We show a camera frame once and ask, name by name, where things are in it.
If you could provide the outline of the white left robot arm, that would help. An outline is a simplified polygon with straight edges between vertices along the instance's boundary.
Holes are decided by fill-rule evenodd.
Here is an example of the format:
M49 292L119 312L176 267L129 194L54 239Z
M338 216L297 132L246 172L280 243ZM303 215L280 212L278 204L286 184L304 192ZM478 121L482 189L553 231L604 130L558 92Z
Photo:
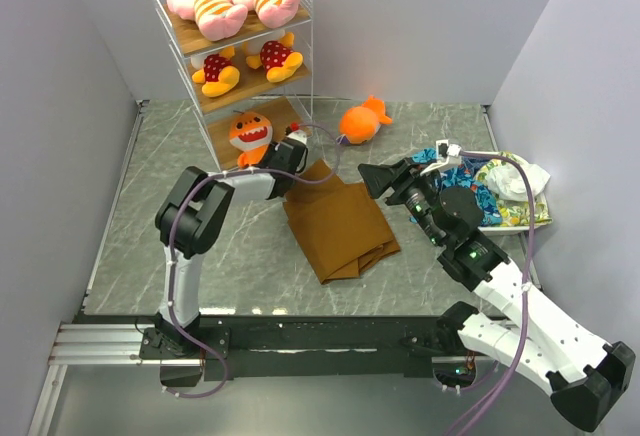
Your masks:
M307 154L307 136L298 130L270 143L259 162L245 169L208 173L189 166L177 179L155 216L166 257L155 327L175 357L188 357L198 348L203 259L217 241L229 208L284 196Z

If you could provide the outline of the orange shark plush toy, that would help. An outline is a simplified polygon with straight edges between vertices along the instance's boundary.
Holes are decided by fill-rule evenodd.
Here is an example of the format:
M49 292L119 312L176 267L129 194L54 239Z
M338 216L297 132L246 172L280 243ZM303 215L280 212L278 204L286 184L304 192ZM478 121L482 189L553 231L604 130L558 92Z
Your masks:
M245 168L257 165L272 139L273 126L266 116L254 111L238 113L229 130L229 143L240 151L237 166Z

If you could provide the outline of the orange goldfish plush toy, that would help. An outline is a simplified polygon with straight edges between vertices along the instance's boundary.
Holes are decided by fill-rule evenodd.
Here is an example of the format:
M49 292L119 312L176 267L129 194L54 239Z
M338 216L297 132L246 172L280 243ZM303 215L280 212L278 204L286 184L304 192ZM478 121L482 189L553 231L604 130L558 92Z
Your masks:
M381 126L390 125L392 118L386 114L383 100L370 95L361 105L348 109L339 123L336 138L341 145L361 145L370 141Z

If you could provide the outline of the yellow frog plush polka dress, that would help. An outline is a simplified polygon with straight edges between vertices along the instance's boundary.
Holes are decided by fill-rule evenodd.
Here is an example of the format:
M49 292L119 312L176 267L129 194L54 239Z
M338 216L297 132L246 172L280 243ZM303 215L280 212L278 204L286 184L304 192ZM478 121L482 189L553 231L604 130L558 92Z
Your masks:
M195 69L192 81L201 84L201 92L209 98L216 98L231 91L240 80L240 71L233 64L235 47L229 46L218 53L195 55L190 63Z

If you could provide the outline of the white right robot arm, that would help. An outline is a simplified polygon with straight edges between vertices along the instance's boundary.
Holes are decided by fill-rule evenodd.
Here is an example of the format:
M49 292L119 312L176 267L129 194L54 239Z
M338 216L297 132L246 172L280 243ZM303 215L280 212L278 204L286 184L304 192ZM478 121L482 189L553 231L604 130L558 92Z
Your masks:
M449 354L465 349L491 357L538 386L558 413L593 432L627 390L636 355L580 325L537 287L479 228L483 211L474 192L439 183L437 162L409 158L393 165L362 163L358 171L373 199L403 205L429 240L442 247L444 271L508 320L502 326L458 302L440 318L438 343Z

